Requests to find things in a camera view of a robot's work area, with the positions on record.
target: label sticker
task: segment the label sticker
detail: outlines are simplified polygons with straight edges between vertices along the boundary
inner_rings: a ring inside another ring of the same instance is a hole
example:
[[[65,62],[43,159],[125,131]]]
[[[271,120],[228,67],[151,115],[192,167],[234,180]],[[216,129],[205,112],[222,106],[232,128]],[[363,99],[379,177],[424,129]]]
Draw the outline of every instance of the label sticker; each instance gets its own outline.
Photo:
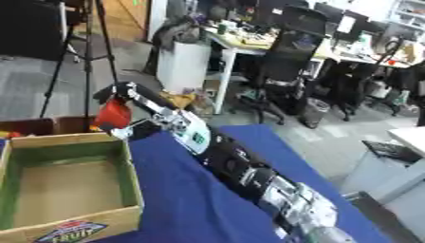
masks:
[[[66,222],[34,243],[76,243],[106,228],[105,224],[95,224],[80,220]]]
[[[284,13],[282,9],[273,9],[271,12],[278,15],[282,15],[282,13]]]

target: cardboard box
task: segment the cardboard box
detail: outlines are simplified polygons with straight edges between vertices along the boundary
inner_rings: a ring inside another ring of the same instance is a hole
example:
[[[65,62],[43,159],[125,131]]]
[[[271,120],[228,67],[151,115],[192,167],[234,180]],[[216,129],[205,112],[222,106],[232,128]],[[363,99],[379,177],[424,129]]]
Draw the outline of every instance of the cardboard box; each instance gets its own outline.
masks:
[[[35,135],[62,135],[84,132],[84,117],[60,117],[54,119],[32,119],[21,121],[0,121],[0,138],[7,137],[9,133],[18,133],[22,136]],[[90,116],[92,123],[95,117]]]
[[[135,231],[143,209],[126,142],[103,133],[9,140],[0,243],[73,243]]]

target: tripod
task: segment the tripod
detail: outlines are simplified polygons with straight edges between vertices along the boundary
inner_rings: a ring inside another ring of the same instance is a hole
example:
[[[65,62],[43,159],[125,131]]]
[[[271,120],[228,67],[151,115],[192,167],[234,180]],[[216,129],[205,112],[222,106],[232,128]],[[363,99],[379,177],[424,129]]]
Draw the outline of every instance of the tripod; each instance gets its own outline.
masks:
[[[102,34],[104,43],[106,46],[106,55],[100,56],[100,57],[93,57],[93,51],[92,51],[92,28],[93,28],[93,5],[96,5],[96,10],[99,16],[99,21],[101,23],[102,28]],[[114,84],[118,83],[118,75],[117,70],[115,68],[115,58],[112,54],[112,47],[109,40],[108,31],[106,28],[106,23],[104,20],[104,7],[102,0],[86,0],[83,2],[81,8],[84,8],[82,12],[85,12],[85,19],[86,19],[86,39],[85,39],[85,54],[80,55],[78,53],[71,52],[74,55],[77,55],[84,61],[84,72],[85,72],[85,94],[84,94],[84,132],[89,131],[89,119],[88,119],[88,113],[89,113],[89,105],[90,105],[90,81],[91,81],[91,74],[93,71],[92,62],[95,60],[107,58],[109,60],[109,65],[112,71],[112,76],[114,79]],[[62,47],[62,51],[60,54],[60,58],[58,63],[56,64],[55,71],[53,73],[53,77],[50,81],[50,85],[48,87],[47,92],[45,93],[45,103],[43,104],[42,112],[40,114],[40,118],[43,118],[46,114],[46,110],[48,107],[48,104],[50,102],[50,98],[53,94],[54,87],[56,83],[58,82],[58,76],[59,72],[61,70],[62,64],[64,63],[65,55],[68,52],[68,45],[73,39],[74,35],[74,28],[77,25],[77,23],[71,23],[70,28],[68,30],[68,33],[66,34],[66,38],[64,41],[64,45]]]

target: trash can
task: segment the trash can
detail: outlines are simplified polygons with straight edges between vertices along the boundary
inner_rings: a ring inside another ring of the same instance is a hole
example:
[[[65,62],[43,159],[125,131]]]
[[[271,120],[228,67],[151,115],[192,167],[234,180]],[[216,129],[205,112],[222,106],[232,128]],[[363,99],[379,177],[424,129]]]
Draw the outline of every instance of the trash can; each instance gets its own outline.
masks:
[[[308,98],[304,112],[300,115],[299,121],[306,127],[315,129],[319,126],[324,115],[329,111],[330,105],[321,100]]]

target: red object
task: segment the red object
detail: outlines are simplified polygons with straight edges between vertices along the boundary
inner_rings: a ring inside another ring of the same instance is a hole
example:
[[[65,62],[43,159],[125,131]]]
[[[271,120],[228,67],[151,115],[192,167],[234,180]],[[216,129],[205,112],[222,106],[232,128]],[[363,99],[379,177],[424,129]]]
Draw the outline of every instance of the red object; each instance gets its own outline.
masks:
[[[99,127],[107,123],[115,128],[124,128],[130,121],[131,110],[122,100],[112,98],[102,107],[93,125]]]

